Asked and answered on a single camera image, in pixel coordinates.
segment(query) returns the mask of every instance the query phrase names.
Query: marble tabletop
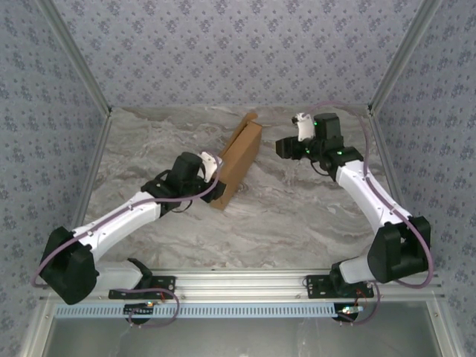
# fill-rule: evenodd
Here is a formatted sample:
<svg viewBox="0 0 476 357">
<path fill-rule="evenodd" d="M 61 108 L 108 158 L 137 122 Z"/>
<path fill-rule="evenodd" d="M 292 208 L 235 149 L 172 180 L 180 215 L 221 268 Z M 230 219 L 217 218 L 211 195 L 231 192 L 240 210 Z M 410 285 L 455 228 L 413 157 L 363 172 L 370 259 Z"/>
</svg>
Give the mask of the marble tabletop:
<svg viewBox="0 0 476 357">
<path fill-rule="evenodd" d="M 290 119 L 305 109 L 113 109 L 86 222 L 129 199 L 146 181 L 171 168 L 182 152 L 219 152 L 246 112 L 258 114 L 263 139 L 225 211 L 196 201 L 184 213 L 168 213 L 137 230 L 102 259 L 134 257 L 150 268 L 329 268 L 366 251 L 373 233 L 350 196 L 329 177 L 316 174 L 309 161 L 283 160 L 274 151 L 277 139 L 297 134 Z M 319 112 L 337 113 L 345 144 L 364 152 L 355 117 L 332 107 L 312 113 Z M 370 169 L 387 189 L 374 142 Z"/>
</svg>

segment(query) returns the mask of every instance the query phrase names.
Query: gray patterned wall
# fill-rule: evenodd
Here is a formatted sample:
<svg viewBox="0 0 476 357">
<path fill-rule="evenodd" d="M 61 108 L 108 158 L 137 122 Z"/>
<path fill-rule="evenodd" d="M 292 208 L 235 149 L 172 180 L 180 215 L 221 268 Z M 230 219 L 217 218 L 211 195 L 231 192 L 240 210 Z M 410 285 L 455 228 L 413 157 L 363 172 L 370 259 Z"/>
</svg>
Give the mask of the gray patterned wall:
<svg viewBox="0 0 476 357">
<path fill-rule="evenodd" d="M 366 103 L 420 0 L 54 0 L 111 106 Z"/>
<path fill-rule="evenodd" d="M 0 1 L 0 356 L 16 356 L 48 232 L 68 226 L 103 118 L 33 0 Z"/>
<path fill-rule="evenodd" d="M 408 206 L 476 356 L 476 3 L 445 0 L 379 113 Z"/>
</svg>

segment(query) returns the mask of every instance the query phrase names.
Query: purple cable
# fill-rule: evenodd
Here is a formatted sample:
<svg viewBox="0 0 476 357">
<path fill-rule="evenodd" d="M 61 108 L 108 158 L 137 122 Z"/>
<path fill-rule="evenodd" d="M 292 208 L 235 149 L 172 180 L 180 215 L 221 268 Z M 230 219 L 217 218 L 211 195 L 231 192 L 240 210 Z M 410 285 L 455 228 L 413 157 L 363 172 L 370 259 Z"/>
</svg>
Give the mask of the purple cable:
<svg viewBox="0 0 476 357">
<path fill-rule="evenodd" d="M 339 102 L 339 101 L 334 101 L 334 100 L 329 100 L 327 102 L 321 102 L 317 106 L 315 106 L 313 109 L 319 108 L 321 106 L 326 106 L 326 105 L 337 105 L 337 106 L 345 106 L 344 103 Z M 370 190 L 377 196 L 377 198 L 380 200 L 380 202 L 385 205 L 388 209 L 393 210 L 393 205 L 383 197 L 380 192 L 373 186 L 372 182 L 370 179 L 367 177 L 368 171 L 369 171 L 369 156 L 370 156 L 370 139 L 369 135 L 367 132 L 367 128 L 365 127 L 365 123 L 362 120 L 361 116 L 355 113 L 352 109 L 346 110 L 350 114 L 354 115 L 357 117 L 362 130 L 364 131 L 364 138 L 365 138 L 365 156 L 364 156 L 364 177 L 365 181 L 367 182 L 368 187 Z M 411 224 L 410 221 L 408 221 L 407 217 L 403 216 L 399 211 L 394 210 L 393 214 L 395 214 L 397 217 L 399 217 L 402 222 L 405 223 L 405 225 L 415 234 L 415 237 L 418 239 L 418 242 L 423 248 L 423 251 L 425 252 L 426 260 L 428 261 L 428 275 L 421 284 L 409 284 L 401 280 L 396 280 L 396 282 L 400 285 L 406 286 L 408 288 L 412 289 L 422 289 L 426 287 L 430 282 L 431 279 L 433 279 L 433 273 L 434 273 L 434 263 L 433 263 L 433 257 L 431 256 L 430 249 L 428 248 L 425 240 L 422 237 L 422 234 L 415 228 L 414 225 Z"/>
<path fill-rule="evenodd" d="M 173 292 L 171 292 L 170 290 L 167 290 L 167 289 L 163 289 L 163 288 L 152 288 L 152 289 L 116 289 L 118 292 L 163 292 L 164 294 L 167 294 L 169 296 L 171 296 L 173 298 L 173 300 L 176 301 L 177 303 L 177 306 L 176 306 L 176 311 L 173 313 L 173 316 L 171 318 L 169 318 L 167 321 L 165 321 L 164 323 L 162 324 L 153 324 L 153 325 L 137 325 L 137 324 L 134 324 L 132 322 L 132 316 L 134 315 L 134 313 L 138 310 L 140 310 L 140 308 L 135 308 L 135 309 L 132 309 L 132 311 L 129 313 L 129 318 L 128 318 L 128 321 L 129 323 L 134 326 L 138 326 L 139 328 L 143 328 L 143 329 L 157 329 L 159 327 L 165 327 L 165 326 L 169 326 L 171 323 L 173 323 L 176 319 L 177 319 L 177 316 L 179 315 L 178 313 L 180 312 L 180 301 L 177 297 L 177 295 L 175 295 Z"/>
<path fill-rule="evenodd" d="M 349 316 L 346 316 L 344 314 L 337 314 L 337 315 L 340 316 L 341 318 L 345 318 L 346 320 L 350 321 L 351 324 L 356 325 L 356 326 L 363 325 L 363 324 L 367 323 L 368 321 L 372 320 L 373 317 L 375 316 L 375 314 L 377 313 L 377 310 L 379 309 L 381 295 L 380 295 L 380 288 L 377 285 L 377 282 L 376 281 L 371 281 L 371 283 L 375 286 L 375 290 L 377 291 L 377 302 L 376 302 L 375 308 L 373 308 L 370 315 L 368 315 L 364 320 L 361 320 L 361 321 L 354 321 L 352 318 L 350 318 Z"/>
<path fill-rule="evenodd" d="M 222 169 L 220 163 L 219 163 L 219 159 L 216 155 L 214 154 L 211 154 L 213 156 L 213 158 L 215 159 L 215 162 L 216 162 L 216 165 L 217 165 L 217 169 L 216 169 L 216 175 L 215 175 L 215 179 L 213 180 L 213 184 L 205 191 L 197 194 L 197 195 L 194 195 L 194 196 L 190 196 L 190 197 L 179 197 L 177 199 L 143 199 L 142 201 L 137 201 L 135 202 L 134 204 L 132 204 L 132 208 L 136 208 L 137 206 L 140 206 L 140 205 L 143 205 L 145 203 L 150 203 L 150 202 L 156 202 L 156 203 L 181 203 L 181 202 L 185 202 L 185 201 L 192 201 L 194 199 L 199 199 L 203 196 L 206 196 L 207 194 L 209 194 L 217 185 L 218 185 L 218 180 L 219 180 L 219 174 L 220 174 L 220 171 Z M 94 232 L 94 231 L 97 231 L 99 228 L 103 227 L 105 224 L 111 222 L 113 219 L 116 219 L 117 217 L 119 217 L 121 214 L 125 213 L 125 212 L 128 212 L 130 211 L 130 208 L 129 207 L 125 207 L 123 208 L 122 210 L 119 210 L 118 212 L 114 213 L 113 215 L 105 218 L 104 220 L 102 220 L 101 222 L 97 223 L 93 228 L 91 228 L 89 231 L 91 232 Z M 33 273 L 33 276 L 31 277 L 30 279 L 30 284 L 32 285 L 32 287 L 34 288 L 46 288 L 48 287 L 48 284 L 38 284 L 36 282 L 36 279 L 37 277 L 41 274 L 41 272 L 43 271 L 43 269 L 46 267 L 47 264 L 49 264 L 49 262 L 55 258 L 56 255 L 58 255 L 58 253 L 60 253 L 61 251 L 63 251 L 64 249 L 66 249 L 67 247 L 69 247 L 70 245 L 74 244 L 75 242 L 79 241 L 80 239 L 86 237 L 88 235 L 88 231 L 84 232 L 84 233 L 81 233 L 79 234 L 78 236 L 74 237 L 73 239 L 70 239 L 69 241 L 67 241 L 66 243 L 60 245 L 58 248 L 56 248 L 54 251 L 52 251 L 38 266 L 38 268 L 36 269 L 36 271 Z"/>
</svg>

